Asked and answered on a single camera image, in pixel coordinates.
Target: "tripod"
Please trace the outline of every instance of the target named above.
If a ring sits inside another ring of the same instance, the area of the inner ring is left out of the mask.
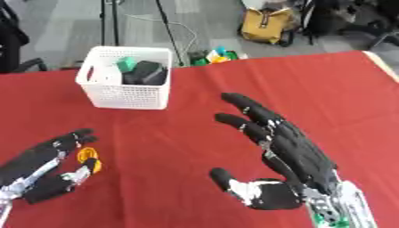
[[[106,0],[101,0],[102,1],[102,12],[100,14],[100,18],[102,20],[102,45],[105,45],[105,1]],[[179,60],[179,66],[184,66],[182,56],[179,53],[179,50],[177,49],[175,39],[173,37],[172,32],[170,31],[169,27],[169,20],[167,18],[167,14],[165,13],[162,4],[160,3],[159,0],[155,0],[157,3],[157,7],[159,9],[159,13],[162,19],[162,22],[165,25],[165,28],[167,29],[167,34],[170,37],[170,41],[172,42],[173,47],[175,48],[175,53],[177,56],[177,59]],[[117,1],[116,0],[111,0],[112,2],[112,22],[113,22],[113,27],[114,27],[114,40],[115,40],[115,46],[119,46],[119,25],[118,25],[118,6],[117,6]]]
[[[105,45],[105,0],[101,0],[102,12],[100,13],[100,19],[102,21],[102,45]],[[115,46],[119,46],[119,25],[118,25],[118,6],[116,0],[112,2],[112,22],[114,27],[114,42]]]

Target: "black chair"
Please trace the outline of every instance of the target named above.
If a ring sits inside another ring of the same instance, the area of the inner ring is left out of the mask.
[[[342,28],[339,33],[361,31],[375,36],[376,38],[367,46],[367,50],[382,42],[399,46],[399,0],[378,0],[377,7],[375,8],[377,13],[387,19],[387,21],[375,20],[367,25],[351,24]]]
[[[29,37],[19,28],[20,19],[12,8],[0,0],[0,73],[24,72],[33,66],[47,71],[43,60],[20,63],[20,49],[29,43]]]

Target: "red table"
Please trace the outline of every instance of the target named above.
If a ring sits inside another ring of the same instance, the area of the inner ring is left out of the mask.
[[[15,201],[9,227],[311,227],[305,209],[255,211],[208,178],[279,177],[245,136],[217,124],[238,113],[221,92],[246,94],[302,127],[357,183],[379,227],[396,227],[399,86],[360,52],[234,61],[175,69],[166,110],[102,110],[75,71],[0,77],[0,159],[80,127],[95,129],[104,168],[76,192],[30,206]],[[63,170],[73,170],[69,158]]]

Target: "white cable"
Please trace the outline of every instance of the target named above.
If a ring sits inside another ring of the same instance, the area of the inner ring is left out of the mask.
[[[147,21],[158,21],[158,22],[163,22],[163,20],[161,20],[161,19],[142,18],[142,17],[136,16],[136,15],[127,14],[127,13],[125,13],[125,9],[123,9],[121,6],[119,6],[119,8],[120,8],[120,10],[123,12],[123,14],[124,14],[126,17],[129,17],[129,18],[134,18],[134,19],[137,19],[137,20],[147,20]],[[194,44],[194,42],[197,41],[197,37],[198,37],[198,36],[197,36],[197,34],[196,34],[192,29],[188,28],[186,25],[184,25],[184,24],[182,24],[182,23],[179,23],[179,22],[169,22],[169,24],[171,24],[171,25],[180,25],[180,26],[184,27],[185,29],[187,29],[187,30],[192,34],[192,36],[193,36],[193,38],[192,38],[192,40],[190,41],[190,43],[183,49],[183,52],[182,52],[183,56],[182,56],[182,57],[184,57],[184,55],[187,54],[187,53],[189,52],[189,50],[190,50],[190,48],[192,47],[192,45]]]

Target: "robotic hand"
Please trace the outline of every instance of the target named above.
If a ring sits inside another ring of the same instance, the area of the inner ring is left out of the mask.
[[[306,135],[282,116],[241,94],[222,94],[249,120],[216,114],[216,121],[233,126],[262,150],[262,161],[284,179],[263,178],[249,183],[226,170],[213,168],[210,177],[223,190],[253,209],[278,210],[306,205],[316,228],[375,228],[362,192],[342,182],[337,165]]]
[[[72,151],[97,140],[92,132],[80,129],[53,138],[0,166],[0,227],[12,209],[13,200],[23,198],[33,204],[71,192],[98,169],[100,161],[91,157],[82,160],[82,166],[74,173],[50,176]]]

